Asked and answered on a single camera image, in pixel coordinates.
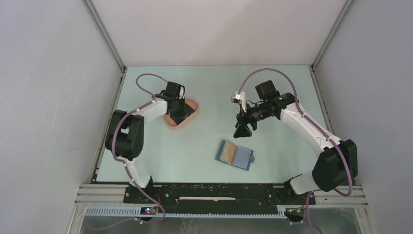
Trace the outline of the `pink oval tray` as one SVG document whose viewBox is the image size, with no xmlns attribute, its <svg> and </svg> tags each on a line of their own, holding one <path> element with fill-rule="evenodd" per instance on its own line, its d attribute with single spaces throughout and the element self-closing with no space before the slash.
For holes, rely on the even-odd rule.
<svg viewBox="0 0 413 234">
<path fill-rule="evenodd" d="M 180 130 L 193 120 L 199 113 L 199 104 L 192 98 L 186 98 L 186 112 L 187 117 L 183 121 L 173 121 L 169 115 L 164 114 L 163 119 L 167 126 L 173 130 Z"/>
</svg>

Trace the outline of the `blue card holder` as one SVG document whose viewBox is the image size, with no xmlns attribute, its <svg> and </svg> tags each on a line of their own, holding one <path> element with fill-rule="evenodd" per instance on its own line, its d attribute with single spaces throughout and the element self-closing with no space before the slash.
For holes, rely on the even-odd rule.
<svg viewBox="0 0 413 234">
<path fill-rule="evenodd" d="M 254 163 L 254 151 L 234 144 L 228 140 L 222 140 L 215 160 L 226 165 L 248 171 Z"/>
</svg>

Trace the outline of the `gold credit card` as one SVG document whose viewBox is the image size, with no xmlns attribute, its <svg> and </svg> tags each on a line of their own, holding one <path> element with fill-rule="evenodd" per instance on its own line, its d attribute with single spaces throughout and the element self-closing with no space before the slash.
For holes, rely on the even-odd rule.
<svg viewBox="0 0 413 234">
<path fill-rule="evenodd" d="M 223 147 L 221 160 L 226 163 L 232 163 L 236 150 L 237 150 L 237 146 L 235 144 L 231 142 L 226 142 Z"/>
</svg>

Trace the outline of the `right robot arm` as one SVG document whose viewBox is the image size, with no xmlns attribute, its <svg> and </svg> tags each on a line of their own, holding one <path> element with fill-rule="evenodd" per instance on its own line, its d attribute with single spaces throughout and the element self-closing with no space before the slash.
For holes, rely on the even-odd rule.
<svg viewBox="0 0 413 234">
<path fill-rule="evenodd" d="M 287 181 L 283 191 L 286 202 L 295 204 L 306 192 L 329 192 L 352 182 L 358 175 L 357 146 L 352 140 L 328 132 L 305 112 L 292 93 L 280 94 L 272 81 L 257 85 L 256 91 L 260 102 L 253 107 L 247 104 L 243 91 L 232 94 L 231 101 L 240 106 L 234 138 L 251 137 L 258 121 L 276 117 L 295 130 L 317 156 L 312 171 Z"/>
</svg>

